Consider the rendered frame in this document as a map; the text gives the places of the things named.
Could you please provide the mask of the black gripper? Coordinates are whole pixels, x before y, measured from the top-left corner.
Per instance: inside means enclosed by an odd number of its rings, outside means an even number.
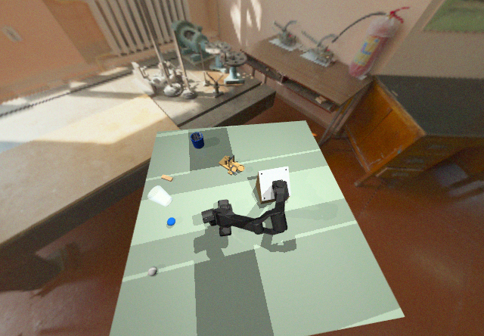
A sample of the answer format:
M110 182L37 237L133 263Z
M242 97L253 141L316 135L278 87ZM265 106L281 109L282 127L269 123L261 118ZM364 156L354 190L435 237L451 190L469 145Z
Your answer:
M229 204L228 200L220 200L218 201L218 207L222 204ZM227 236L227 235L231 235L231 227L229 228L225 228L225 227L221 227L219 226L219 235L222 237L222 236Z

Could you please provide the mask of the blue cup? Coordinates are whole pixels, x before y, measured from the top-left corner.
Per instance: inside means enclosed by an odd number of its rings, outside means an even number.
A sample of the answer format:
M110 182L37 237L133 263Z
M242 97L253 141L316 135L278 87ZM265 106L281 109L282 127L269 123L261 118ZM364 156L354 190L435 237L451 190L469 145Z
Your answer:
M200 132L195 132L191 135L191 141L196 149L201 149L204 146L203 135Z

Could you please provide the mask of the grey ball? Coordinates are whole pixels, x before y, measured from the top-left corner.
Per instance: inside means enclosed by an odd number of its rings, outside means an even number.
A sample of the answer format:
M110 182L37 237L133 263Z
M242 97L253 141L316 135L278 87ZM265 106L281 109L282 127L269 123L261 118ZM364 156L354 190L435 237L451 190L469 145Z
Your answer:
M152 266L151 268L149 268L149 270L148 270L148 274L149 274L150 276L155 275L156 273L157 273L157 267Z

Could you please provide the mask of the clear plastic cup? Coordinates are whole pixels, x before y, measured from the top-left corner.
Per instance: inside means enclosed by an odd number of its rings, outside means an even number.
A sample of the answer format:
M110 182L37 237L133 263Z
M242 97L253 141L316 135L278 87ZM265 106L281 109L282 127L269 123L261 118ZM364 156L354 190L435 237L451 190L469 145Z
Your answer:
M158 204L168 207L172 202L172 197L164 191L159 185L155 186L148 194L148 199Z

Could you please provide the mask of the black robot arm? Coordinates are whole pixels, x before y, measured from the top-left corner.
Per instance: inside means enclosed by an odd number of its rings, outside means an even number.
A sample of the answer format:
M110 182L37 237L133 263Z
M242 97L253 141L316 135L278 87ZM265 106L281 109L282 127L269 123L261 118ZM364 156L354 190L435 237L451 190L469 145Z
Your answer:
M282 180L282 179L281 179ZM245 229L255 232L256 235L263 233L269 235L276 235L287 230L287 221L285 216L285 201L289 197L289 191L286 181L273 181L272 189L275 196L275 208L265 211L260 217L251 218L235 214L232 210L231 204L222 204L216 209L209 209L201 212L203 223L209 223L211 226L221 226L229 228L235 226L240 229ZM272 229L263 227L262 223L271 217Z

